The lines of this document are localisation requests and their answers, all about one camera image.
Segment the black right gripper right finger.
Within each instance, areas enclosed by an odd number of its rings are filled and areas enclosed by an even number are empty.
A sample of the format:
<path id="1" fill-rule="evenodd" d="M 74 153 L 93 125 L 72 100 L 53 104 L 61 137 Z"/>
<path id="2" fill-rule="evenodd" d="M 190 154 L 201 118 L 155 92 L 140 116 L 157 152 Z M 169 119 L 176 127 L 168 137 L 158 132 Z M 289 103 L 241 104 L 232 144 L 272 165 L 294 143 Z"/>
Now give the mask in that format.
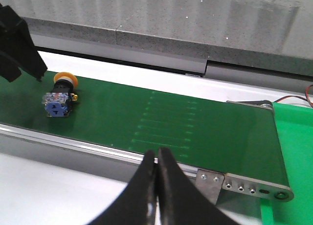
<path id="1" fill-rule="evenodd" d="M 195 187 L 168 148 L 158 151 L 157 187 L 163 225 L 236 225 Z"/>

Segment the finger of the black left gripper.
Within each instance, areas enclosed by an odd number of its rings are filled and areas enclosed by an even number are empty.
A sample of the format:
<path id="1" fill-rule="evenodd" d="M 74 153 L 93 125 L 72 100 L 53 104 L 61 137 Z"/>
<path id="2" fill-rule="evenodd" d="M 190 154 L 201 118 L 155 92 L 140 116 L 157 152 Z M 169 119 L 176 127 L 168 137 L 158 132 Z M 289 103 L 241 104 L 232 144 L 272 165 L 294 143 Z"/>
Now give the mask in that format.
<path id="1" fill-rule="evenodd" d="M 26 21 L 10 6 L 0 6 L 0 76 L 13 82 L 24 71 L 41 81 L 47 66 L 30 36 Z"/>

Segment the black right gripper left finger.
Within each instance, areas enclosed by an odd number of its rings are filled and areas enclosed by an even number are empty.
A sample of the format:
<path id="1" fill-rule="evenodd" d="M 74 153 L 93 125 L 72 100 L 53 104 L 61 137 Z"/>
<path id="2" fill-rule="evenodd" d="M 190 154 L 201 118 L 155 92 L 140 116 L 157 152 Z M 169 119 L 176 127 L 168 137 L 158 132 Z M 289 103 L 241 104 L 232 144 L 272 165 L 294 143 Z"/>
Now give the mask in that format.
<path id="1" fill-rule="evenodd" d="M 157 195 L 154 151 L 148 150 L 128 185 L 90 225 L 154 225 Z"/>

